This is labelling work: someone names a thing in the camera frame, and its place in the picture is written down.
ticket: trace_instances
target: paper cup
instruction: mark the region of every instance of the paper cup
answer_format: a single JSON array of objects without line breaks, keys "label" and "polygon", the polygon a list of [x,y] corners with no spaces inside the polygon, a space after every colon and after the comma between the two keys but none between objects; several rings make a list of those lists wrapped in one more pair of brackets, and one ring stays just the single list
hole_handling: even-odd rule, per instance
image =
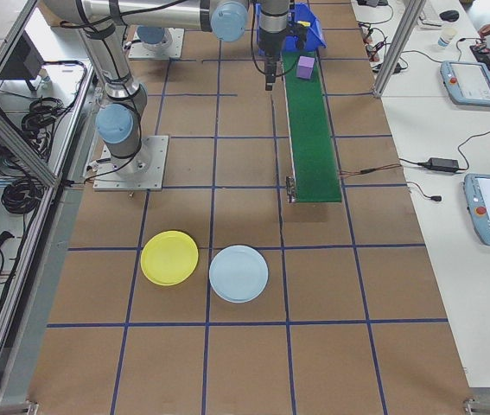
[{"label": "paper cup", "polygon": [[438,38],[438,45],[442,48],[446,48],[458,31],[454,28],[444,28],[441,31],[441,37]]}]

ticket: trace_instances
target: metal mounting plate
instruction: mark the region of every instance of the metal mounting plate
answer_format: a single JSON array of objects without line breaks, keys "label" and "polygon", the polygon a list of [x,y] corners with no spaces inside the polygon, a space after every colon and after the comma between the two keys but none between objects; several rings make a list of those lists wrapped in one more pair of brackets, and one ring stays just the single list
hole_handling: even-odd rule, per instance
[{"label": "metal mounting plate", "polygon": [[[129,58],[134,61],[167,61],[169,59],[180,59],[181,50],[183,49],[184,29],[169,28],[169,33],[172,35],[172,44],[167,49],[161,52],[153,52],[143,46],[142,43],[134,43],[131,45]],[[138,40],[139,36],[135,33],[133,40]]]},{"label": "metal mounting plate", "polygon": [[[143,149],[151,154],[149,168],[143,173],[135,174],[133,177],[123,177],[118,173],[112,172],[111,163],[100,164],[97,175],[107,172],[111,173],[94,179],[93,188],[97,191],[162,190],[168,142],[169,136],[143,137]],[[103,148],[101,157],[110,157],[110,151],[106,146]]]}]

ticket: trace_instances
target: green conveyor belt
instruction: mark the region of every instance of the green conveyor belt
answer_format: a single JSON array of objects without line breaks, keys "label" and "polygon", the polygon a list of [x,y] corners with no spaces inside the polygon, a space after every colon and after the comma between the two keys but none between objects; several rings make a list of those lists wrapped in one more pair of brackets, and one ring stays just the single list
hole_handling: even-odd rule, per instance
[{"label": "green conveyor belt", "polygon": [[[314,53],[302,55],[315,57]],[[284,52],[283,66],[291,67],[298,56],[296,52]],[[317,62],[310,80],[297,78],[296,69],[285,75],[285,89],[296,201],[342,201]]]}]

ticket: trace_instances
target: power adapter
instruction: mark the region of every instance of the power adapter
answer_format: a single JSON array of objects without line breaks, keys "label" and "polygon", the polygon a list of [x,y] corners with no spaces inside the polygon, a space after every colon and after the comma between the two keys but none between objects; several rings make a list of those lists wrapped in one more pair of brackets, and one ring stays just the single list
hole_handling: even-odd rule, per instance
[{"label": "power adapter", "polygon": [[427,170],[443,171],[445,173],[456,173],[461,170],[458,161],[451,158],[432,157],[425,163],[418,163],[417,165]]},{"label": "power adapter", "polygon": [[[382,63],[379,63],[378,65],[372,67],[372,72],[379,73],[382,65],[383,65]],[[404,68],[401,67],[399,63],[397,63],[397,65],[394,67],[394,70],[392,71],[392,74],[401,73],[403,70]]]}]

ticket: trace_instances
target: white table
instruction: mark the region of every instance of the white table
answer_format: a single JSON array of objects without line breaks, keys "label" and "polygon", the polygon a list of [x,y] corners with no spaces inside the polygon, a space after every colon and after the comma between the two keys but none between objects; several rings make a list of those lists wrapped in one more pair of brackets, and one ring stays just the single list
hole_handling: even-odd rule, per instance
[{"label": "white table", "polygon": [[[453,42],[477,36],[457,0],[428,1],[437,12],[460,12]],[[390,3],[395,8],[393,20],[376,26],[386,35],[394,33],[400,11],[404,11],[398,0]],[[354,8],[361,21],[381,21],[390,15],[388,8],[357,4]],[[455,44],[444,51],[433,46],[438,36],[439,30],[416,28],[406,50],[421,50],[439,61],[456,60],[459,53]],[[474,61],[470,44],[473,41],[460,43],[463,61]],[[398,154],[413,161],[431,156],[455,158],[465,167],[456,147],[473,134],[490,131],[490,109],[454,105],[442,85],[437,63],[420,54],[404,57],[409,70],[392,76],[382,98]],[[490,174],[490,135],[474,138],[462,149],[471,163],[469,172]],[[480,242],[466,210],[461,186],[464,175],[416,168],[405,168],[404,174],[406,180],[419,183],[426,194],[442,196],[442,202],[435,203],[415,189],[411,193],[468,383],[471,387],[490,387],[490,246]]]}]

